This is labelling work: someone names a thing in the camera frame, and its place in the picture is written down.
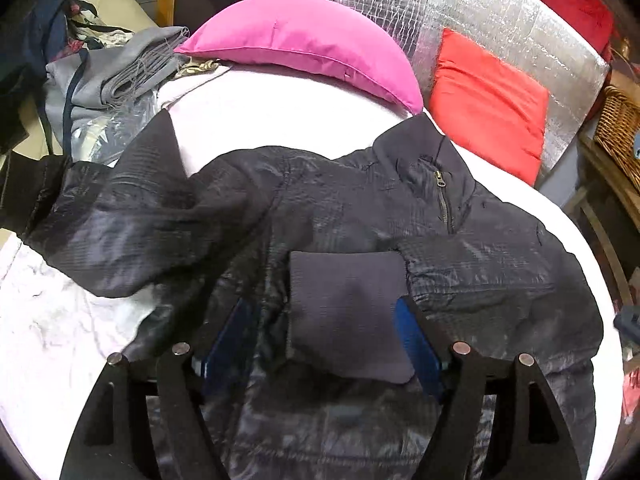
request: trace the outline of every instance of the gray fabric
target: gray fabric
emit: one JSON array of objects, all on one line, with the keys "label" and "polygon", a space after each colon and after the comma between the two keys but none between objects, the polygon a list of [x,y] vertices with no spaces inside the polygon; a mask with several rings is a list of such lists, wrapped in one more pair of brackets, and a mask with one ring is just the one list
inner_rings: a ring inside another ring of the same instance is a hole
[{"label": "gray fabric", "polygon": [[408,293],[399,253],[291,253],[287,357],[334,375],[404,384],[414,375],[393,310]]},{"label": "gray fabric", "polygon": [[[71,99],[71,131],[104,115],[109,108],[140,97],[176,72],[186,58],[174,54],[174,48],[186,38],[183,27],[151,27],[134,34],[125,46],[90,50]],[[47,65],[46,112],[60,143],[66,92],[79,66],[79,54]]]}]

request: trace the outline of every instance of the silver reflective sheet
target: silver reflective sheet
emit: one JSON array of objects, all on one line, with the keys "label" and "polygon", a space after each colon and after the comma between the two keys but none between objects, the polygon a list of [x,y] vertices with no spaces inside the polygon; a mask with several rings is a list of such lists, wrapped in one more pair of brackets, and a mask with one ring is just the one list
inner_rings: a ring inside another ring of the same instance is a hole
[{"label": "silver reflective sheet", "polygon": [[550,91],[541,175],[558,161],[596,99],[608,65],[539,0],[335,0],[384,28],[411,60],[425,104],[442,29],[471,38]]}]

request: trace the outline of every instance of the zipper pocket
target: zipper pocket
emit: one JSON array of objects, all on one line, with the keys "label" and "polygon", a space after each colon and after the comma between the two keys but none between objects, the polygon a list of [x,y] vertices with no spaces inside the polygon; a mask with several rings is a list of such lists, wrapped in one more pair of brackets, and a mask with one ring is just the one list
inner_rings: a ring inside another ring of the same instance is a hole
[{"label": "zipper pocket", "polygon": [[453,225],[452,225],[451,211],[449,207],[449,200],[447,199],[447,193],[446,193],[447,183],[444,181],[444,178],[442,177],[442,173],[440,173],[439,171],[436,171],[434,173],[434,176],[436,177],[436,184],[438,186],[438,202],[440,202],[440,211],[442,212],[442,221],[444,222],[444,225],[447,226],[447,232],[449,234],[452,234]]}]

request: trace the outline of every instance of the metal screw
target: metal screw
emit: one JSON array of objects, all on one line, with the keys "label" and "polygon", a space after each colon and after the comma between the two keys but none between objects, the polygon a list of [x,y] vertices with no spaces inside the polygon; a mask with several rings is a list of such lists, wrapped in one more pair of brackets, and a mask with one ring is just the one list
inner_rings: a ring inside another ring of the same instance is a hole
[{"label": "metal screw", "polygon": [[533,363],[536,362],[536,360],[529,354],[520,354],[518,356],[518,361],[520,361],[525,366],[533,366]]},{"label": "metal screw", "polygon": [[176,343],[171,347],[171,352],[173,352],[174,355],[185,355],[190,351],[191,347],[189,346],[189,343]]},{"label": "metal screw", "polygon": [[466,344],[464,341],[456,341],[455,343],[453,343],[453,351],[456,354],[467,355],[469,352],[471,352],[471,346]]},{"label": "metal screw", "polygon": [[113,354],[109,354],[109,356],[107,357],[107,362],[111,366],[115,366],[117,364],[120,364],[122,362],[122,359],[123,357],[120,352],[114,352]]}]

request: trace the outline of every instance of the white cloth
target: white cloth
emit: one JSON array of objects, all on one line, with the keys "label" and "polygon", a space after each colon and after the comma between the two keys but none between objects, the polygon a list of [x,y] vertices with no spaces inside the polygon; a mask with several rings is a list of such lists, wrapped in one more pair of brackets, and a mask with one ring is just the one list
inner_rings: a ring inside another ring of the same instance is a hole
[{"label": "white cloth", "polygon": [[[372,145],[407,116],[346,84],[288,69],[234,68],[184,95],[181,81],[190,78],[167,83],[159,95],[174,102],[170,114],[187,174],[222,153],[267,144],[336,158]],[[618,429],[623,381],[613,308],[596,259],[557,206],[514,176],[456,148],[476,180],[539,218],[575,254],[598,303],[604,338],[592,359],[596,432],[587,476],[596,480]],[[121,300],[95,298],[15,237],[0,252],[0,280],[0,418],[40,478],[58,480],[105,356],[132,340],[152,306],[144,290]]]}]

